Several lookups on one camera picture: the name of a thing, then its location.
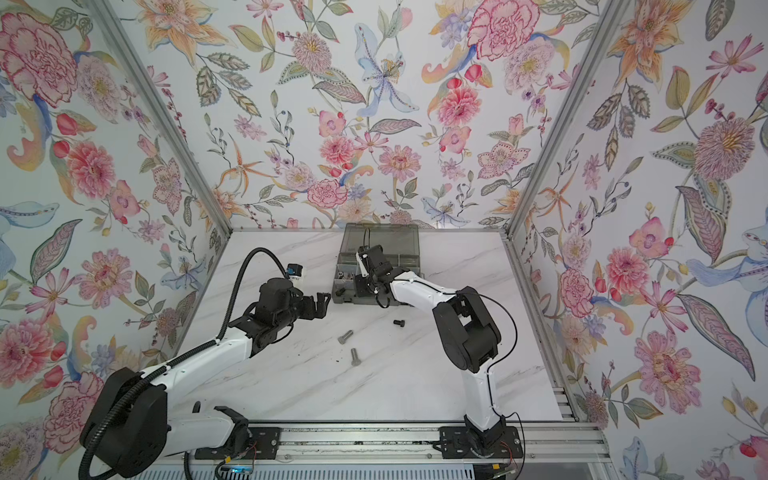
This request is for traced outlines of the silver hex bolt long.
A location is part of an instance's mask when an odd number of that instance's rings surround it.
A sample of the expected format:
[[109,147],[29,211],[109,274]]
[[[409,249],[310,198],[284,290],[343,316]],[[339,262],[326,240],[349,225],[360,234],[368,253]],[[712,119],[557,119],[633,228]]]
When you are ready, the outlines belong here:
[[359,366],[361,364],[361,359],[359,357],[359,354],[355,348],[351,349],[351,365],[353,367]]

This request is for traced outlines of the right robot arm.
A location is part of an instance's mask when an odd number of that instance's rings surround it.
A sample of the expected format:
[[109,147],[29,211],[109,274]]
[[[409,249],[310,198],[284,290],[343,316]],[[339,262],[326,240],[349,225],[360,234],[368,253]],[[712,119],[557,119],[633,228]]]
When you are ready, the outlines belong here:
[[498,441],[506,421],[496,408],[490,367],[502,335],[481,294],[472,287],[450,290],[394,266],[379,245],[359,248],[356,260],[360,270],[355,277],[357,290],[386,294],[433,315],[446,356],[462,372],[468,434],[482,444]]

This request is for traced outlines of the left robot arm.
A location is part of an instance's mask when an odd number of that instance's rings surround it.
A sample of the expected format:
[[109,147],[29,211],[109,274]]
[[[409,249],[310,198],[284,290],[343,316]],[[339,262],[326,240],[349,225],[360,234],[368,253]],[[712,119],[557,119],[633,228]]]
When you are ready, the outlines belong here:
[[155,367],[128,367],[109,376],[80,434],[84,449],[78,476],[134,477],[157,459],[200,449],[240,456],[254,444],[249,420],[231,407],[192,410],[174,406],[200,385],[251,359],[298,320],[326,316],[331,294],[305,295],[288,278],[272,278],[238,318],[227,314],[216,337]]

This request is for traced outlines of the grey plastic organizer box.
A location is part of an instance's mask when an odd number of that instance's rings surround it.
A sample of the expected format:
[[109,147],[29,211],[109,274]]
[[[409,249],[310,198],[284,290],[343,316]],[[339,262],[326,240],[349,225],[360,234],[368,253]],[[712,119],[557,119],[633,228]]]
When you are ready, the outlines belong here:
[[349,223],[337,257],[332,300],[337,304],[399,306],[390,284],[406,271],[421,273],[417,226]]

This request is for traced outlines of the aluminium mounting rail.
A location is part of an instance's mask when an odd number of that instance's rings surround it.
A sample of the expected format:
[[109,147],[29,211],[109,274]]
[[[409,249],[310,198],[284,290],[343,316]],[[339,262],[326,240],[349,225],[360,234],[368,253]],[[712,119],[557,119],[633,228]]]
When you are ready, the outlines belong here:
[[598,428],[580,422],[507,421],[489,447],[472,447],[461,422],[253,423],[250,443],[227,452],[196,448],[198,461],[261,463],[471,463],[522,466],[534,463],[608,463]]

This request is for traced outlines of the left aluminium corner post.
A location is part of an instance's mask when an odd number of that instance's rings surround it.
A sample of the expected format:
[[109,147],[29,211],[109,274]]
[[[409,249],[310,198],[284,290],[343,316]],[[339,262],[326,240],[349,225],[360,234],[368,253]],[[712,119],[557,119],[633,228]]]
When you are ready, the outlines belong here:
[[207,211],[208,218],[222,232],[223,236],[229,239],[233,233],[230,222],[215,200],[211,188],[194,159],[194,155],[172,119],[162,95],[154,86],[146,66],[135,51],[114,10],[108,1],[86,1],[85,8],[101,29],[108,45],[115,51],[115,58],[125,68],[127,77],[146,102],[148,113],[156,128],[170,145],[191,186],[197,191],[199,199]]

